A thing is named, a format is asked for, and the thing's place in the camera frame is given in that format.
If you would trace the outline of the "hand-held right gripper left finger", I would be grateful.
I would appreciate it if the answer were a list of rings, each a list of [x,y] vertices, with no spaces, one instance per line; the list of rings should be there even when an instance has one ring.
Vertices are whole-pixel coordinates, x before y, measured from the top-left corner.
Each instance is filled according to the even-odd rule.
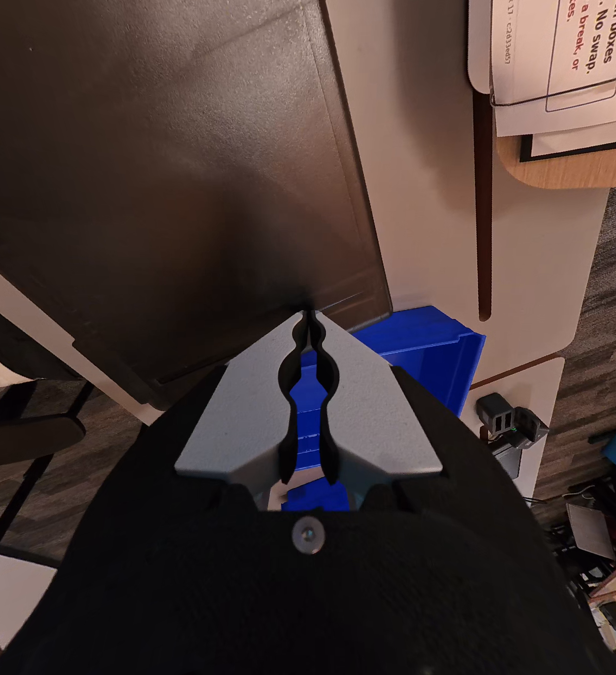
[[[296,470],[296,401],[309,314],[301,310],[227,364],[174,469],[178,476],[243,485],[261,511]]]

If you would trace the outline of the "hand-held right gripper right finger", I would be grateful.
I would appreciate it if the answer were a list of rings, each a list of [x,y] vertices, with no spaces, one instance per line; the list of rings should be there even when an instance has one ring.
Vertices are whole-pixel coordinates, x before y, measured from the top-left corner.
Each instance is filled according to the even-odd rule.
[[[436,477],[442,462],[392,365],[319,311],[308,316],[320,408],[320,462],[361,507],[377,485]]]

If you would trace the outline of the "blue plastic bin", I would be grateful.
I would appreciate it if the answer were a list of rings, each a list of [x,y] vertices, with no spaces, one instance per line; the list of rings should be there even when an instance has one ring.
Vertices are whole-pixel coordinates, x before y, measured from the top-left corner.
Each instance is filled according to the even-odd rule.
[[[486,337],[428,306],[402,310],[353,336],[392,366],[403,368],[453,412],[462,413]],[[320,467],[320,408],[326,397],[317,380],[313,351],[301,357],[302,375],[291,391],[298,417],[296,472],[288,487],[274,486],[269,510],[346,511],[350,504],[341,483],[330,485]]]

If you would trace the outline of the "black drawer cabinet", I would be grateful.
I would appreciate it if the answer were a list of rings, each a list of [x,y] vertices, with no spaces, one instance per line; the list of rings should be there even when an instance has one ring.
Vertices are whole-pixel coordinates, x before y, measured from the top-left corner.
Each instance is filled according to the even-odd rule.
[[[0,1],[0,274],[167,410],[392,312],[325,1]]]

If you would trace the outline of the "black battery charger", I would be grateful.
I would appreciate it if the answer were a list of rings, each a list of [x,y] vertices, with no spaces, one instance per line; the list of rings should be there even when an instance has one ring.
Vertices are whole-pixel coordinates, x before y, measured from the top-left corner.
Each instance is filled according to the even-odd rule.
[[[477,399],[475,411],[492,437],[507,433],[515,426],[515,409],[497,392]]]

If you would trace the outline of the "grey flat pad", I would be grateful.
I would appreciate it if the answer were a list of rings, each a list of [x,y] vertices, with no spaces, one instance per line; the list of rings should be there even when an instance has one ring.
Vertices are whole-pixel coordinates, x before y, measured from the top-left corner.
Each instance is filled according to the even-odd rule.
[[[568,503],[566,513],[579,549],[607,560],[616,560],[606,518],[601,511]]]

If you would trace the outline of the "black framed card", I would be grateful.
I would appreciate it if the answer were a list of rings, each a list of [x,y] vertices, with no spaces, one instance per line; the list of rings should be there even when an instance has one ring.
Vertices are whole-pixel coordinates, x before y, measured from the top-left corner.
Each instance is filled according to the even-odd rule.
[[[520,162],[616,149],[616,122],[566,131],[527,134],[521,138]]]

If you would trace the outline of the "light wooden board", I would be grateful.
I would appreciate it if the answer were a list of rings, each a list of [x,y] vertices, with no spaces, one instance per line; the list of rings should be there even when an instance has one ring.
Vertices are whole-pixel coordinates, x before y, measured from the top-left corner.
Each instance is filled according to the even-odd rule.
[[[521,183],[541,189],[616,188],[616,148],[520,162],[521,137],[494,140],[506,171]]]

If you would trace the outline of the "white clipboard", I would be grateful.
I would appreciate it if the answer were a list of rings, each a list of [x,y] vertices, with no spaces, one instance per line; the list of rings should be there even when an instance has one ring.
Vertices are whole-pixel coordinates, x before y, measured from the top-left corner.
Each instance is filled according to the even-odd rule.
[[[467,2],[467,75],[474,91],[491,98],[492,9],[493,1]]]

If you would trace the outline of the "printed paper sheet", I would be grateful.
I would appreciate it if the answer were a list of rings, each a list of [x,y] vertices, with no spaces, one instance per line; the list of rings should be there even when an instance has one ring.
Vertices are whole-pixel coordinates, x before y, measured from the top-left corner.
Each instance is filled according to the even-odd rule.
[[[499,103],[616,77],[616,1],[493,1],[491,64]],[[494,109],[499,137],[616,122],[616,84]]]

